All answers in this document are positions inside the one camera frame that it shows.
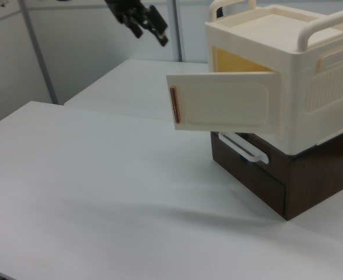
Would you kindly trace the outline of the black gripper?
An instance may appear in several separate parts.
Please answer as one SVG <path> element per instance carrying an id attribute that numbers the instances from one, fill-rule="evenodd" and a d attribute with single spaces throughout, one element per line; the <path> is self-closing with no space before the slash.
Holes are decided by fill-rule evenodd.
<path id="1" fill-rule="evenodd" d="M 168 25 L 155 6 L 144 7 L 140 0 L 105 0 L 115 18 L 129 28 L 136 38 L 143 35 L 141 27 L 152 33 L 159 44 L 168 43 L 165 30 Z"/>

